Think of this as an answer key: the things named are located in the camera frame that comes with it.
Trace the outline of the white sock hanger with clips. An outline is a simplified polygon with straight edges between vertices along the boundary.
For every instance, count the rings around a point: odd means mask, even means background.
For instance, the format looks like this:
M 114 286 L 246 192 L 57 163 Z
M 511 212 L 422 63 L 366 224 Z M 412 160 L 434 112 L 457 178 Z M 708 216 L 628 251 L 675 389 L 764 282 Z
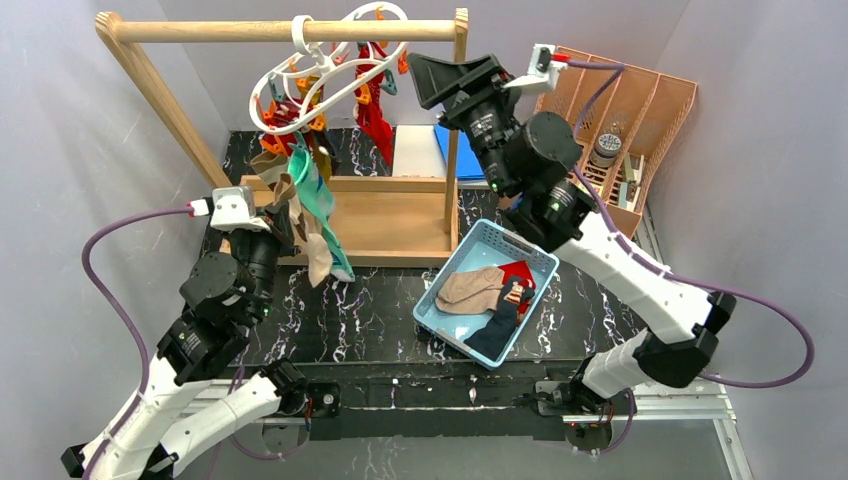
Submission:
M 296 52 L 286 60 L 270 69 L 255 84 L 248 100 L 248 113 L 251 121 L 260 131 L 267 131 L 259 118 L 272 100 L 281 102 L 291 100 L 301 108 L 300 122 L 308 122 L 320 113 L 324 113 L 337 102 L 365 85 L 377 74 L 392 67 L 398 67 L 406 58 L 408 43 L 400 41 L 390 53 L 385 49 L 386 41 L 368 41 L 367 55 L 364 58 L 346 57 L 348 43 L 334 44 L 329 53 L 321 49 L 320 41 L 305 39 L 305 24 L 312 19 L 309 15 L 297 15 L 293 18 L 291 39 Z M 318 99 L 325 84 L 345 71 L 355 71 L 358 67 L 366 70 L 355 76 L 353 81 L 336 93 Z

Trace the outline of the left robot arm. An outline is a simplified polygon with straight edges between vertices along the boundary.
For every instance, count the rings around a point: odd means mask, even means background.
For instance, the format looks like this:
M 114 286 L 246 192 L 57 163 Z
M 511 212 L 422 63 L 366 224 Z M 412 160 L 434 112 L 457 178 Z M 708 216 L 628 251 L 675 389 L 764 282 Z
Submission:
M 106 235 L 141 220 L 167 215 L 207 216 L 228 249 L 204 254 L 179 293 L 186 308 L 150 353 L 126 310 L 94 272 L 91 253 Z M 81 253 L 83 269 L 121 318 L 138 348 L 137 389 L 104 430 L 67 448 L 61 462 L 72 479 L 172 479 L 200 454 L 254 420 L 274 413 L 309 417 L 314 402 L 305 376 L 286 358 L 262 366 L 239 389 L 184 417 L 248 346 L 246 331 L 269 314 L 277 258 L 289 243 L 278 214 L 249 212 L 227 220 L 210 199 L 136 214 L 92 235 Z

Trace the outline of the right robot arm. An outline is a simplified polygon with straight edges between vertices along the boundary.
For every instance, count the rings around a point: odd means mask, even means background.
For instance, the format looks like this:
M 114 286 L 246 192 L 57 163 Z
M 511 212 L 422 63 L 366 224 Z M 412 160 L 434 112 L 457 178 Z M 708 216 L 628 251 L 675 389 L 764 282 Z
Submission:
M 600 401 L 646 382 L 686 387 L 710 362 L 736 300 L 674 279 L 616 229 L 579 174 L 578 122 L 550 111 L 515 118 L 523 94 L 554 88 L 573 64 L 543 44 L 522 76 L 492 55 L 455 63 L 408 57 L 420 106 L 440 106 L 439 124 L 466 135 L 488 186 L 510 201 L 506 215 L 517 233 L 590 275 L 646 324 L 634 338 L 587 358 L 571 381 L 571 397 Z

